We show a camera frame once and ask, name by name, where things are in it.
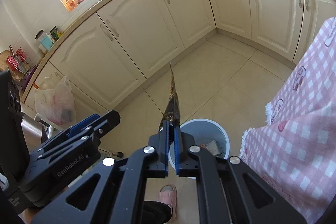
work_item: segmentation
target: pink checkered fabric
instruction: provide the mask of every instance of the pink checkered fabric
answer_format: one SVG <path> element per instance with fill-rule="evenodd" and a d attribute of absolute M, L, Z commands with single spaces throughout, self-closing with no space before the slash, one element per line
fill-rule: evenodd
<path fill-rule="evenodd" d="M 336 195 L 336 18 L 266 108 L 268 125 L 244 133 L 240 157 L 315 223 Z"/>

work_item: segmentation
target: orange bottle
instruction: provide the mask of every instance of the orange bottle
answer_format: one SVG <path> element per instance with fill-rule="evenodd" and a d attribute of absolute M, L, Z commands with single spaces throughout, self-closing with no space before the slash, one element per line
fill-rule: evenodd
<path fill-rule="evenodd" d="M 74 0 L 63 0 L 63 3 L 69 12 L 72 11 L 77 6 Z"/>

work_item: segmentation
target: foot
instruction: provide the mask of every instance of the foot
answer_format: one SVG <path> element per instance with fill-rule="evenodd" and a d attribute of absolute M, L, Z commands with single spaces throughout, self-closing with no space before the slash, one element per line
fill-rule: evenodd
<path fill-rule="evenodd" d="M 167 204 L 171 209 L 171 220 L 176 219 L 176 199 L 177 191 L 173 184 L 166 185 L 161 188 L 159 193 L 159 199 L 157 201 Z"/>

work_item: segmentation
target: black plastic wrapper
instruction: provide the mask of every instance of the black plastic wrapper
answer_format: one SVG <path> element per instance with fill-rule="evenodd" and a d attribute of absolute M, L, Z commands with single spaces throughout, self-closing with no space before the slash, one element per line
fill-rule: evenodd
<path fill-rule="evenodd" d="M 162 120 L 160 122 L 160 127 L 163 125 L 163 121 L 168 121 L 169 124 L 175 126 L 180 125 L 180 108 L 179 108 L 179 98 L 175 89 L 174 73 L 170 65 L 171 71 L 171 85 L 170 85 L 170 95 L 169 102 L 166 107 L 165 113 L 163 114 Z"/>

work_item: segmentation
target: white fringe trim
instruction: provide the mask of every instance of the white fringe trim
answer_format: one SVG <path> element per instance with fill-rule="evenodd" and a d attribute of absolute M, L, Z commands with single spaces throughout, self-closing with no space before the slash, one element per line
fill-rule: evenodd
<path fill-rule="evenodd" d="M 240 154 L 239 154 L 239 158 L 242 158 L 242 156 L 244 155 L 244 151 L 245 151 L 245 146 L 246 146 L 246 137 L 247 134 L 253 130 L 254 128 L 249 128 L 248 130 L 246 130 L 243 133 L 243 136 L 241 137 L 241 148 L 240 148 Z"/>
<path fill-rule="evenodd" d="M 267 124 L 271 124 L 271 117 L 272 117 L 272 106 L 271 106 L 271 103 L 267 103 L 265 105 L 265 112 L 266 112 L 266 123 Z"/>

